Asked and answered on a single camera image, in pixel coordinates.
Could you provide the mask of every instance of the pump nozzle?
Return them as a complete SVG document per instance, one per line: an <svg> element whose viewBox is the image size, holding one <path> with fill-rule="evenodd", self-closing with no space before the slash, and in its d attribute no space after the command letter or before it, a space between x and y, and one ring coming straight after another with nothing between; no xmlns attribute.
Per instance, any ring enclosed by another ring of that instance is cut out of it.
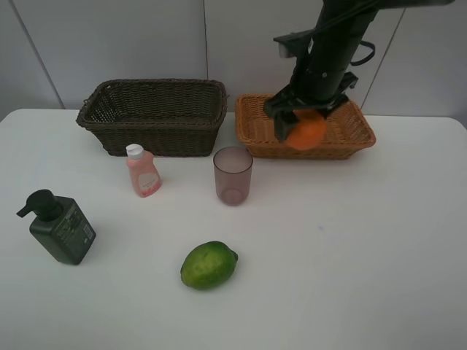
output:
<svg viewBox="0 0 467 350"><path fill-rule="evenodd" d="M63 207L49 190L39 190L28 197L24 208L16 214L19 217L25 217L31 211L41 221L51 221L61 215Z"/></svg>

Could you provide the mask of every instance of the orange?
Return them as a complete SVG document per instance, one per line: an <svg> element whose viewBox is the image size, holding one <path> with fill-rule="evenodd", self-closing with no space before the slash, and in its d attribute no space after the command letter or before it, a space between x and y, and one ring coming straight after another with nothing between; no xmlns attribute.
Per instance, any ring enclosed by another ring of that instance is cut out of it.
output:
<svg viewBox="0 0 467 350"><path fill-rule="evenodd" d="M316 109L293 112L300 123L289 133L284 144L299 151L315 148L326 134L326 120Z"/></svg>

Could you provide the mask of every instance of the translucent cup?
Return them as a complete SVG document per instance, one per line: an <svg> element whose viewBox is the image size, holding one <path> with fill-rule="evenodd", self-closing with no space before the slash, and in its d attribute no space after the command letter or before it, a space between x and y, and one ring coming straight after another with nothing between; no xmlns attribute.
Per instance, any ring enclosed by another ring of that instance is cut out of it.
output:
<svg viewBox="0 0 467 350"><path fill-rule="evenodd" d="M226 147L214 156L216 193L228 206L238 206L250 193L253 157L242 147Z"/></svg>

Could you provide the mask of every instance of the black robotic arm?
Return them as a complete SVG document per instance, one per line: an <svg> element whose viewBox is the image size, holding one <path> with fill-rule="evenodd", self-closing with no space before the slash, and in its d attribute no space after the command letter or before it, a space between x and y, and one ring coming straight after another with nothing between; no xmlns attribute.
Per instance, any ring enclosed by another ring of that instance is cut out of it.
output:
<svg viewBox="0 0 467 350"><path fill-rule="evenodd" d="M298 124L293 111L317 109L323 116L346 102L345 91L358 78L346 72L349 65L363 64L374 55L373 44L362 38L381 9L447 5L454 0L324 0L315 29L274 38L282 57L297 58L289 85L264 105L274 121L280 141ZM351 62L358 45L370 47L367 58Z"/></svg>

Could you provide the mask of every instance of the dark green pump bottle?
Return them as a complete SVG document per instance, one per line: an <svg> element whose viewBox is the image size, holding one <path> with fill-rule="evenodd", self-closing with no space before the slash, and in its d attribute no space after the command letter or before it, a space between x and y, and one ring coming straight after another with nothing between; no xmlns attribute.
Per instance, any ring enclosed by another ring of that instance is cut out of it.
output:
<svg viewBox="0 0 467 350"><path fill-rule="evenodd" d="M96 238L89 221L72 198L54 196L49 190L30 195L17 215L37 215L29 231L60 263L78 265Z"/></svg>

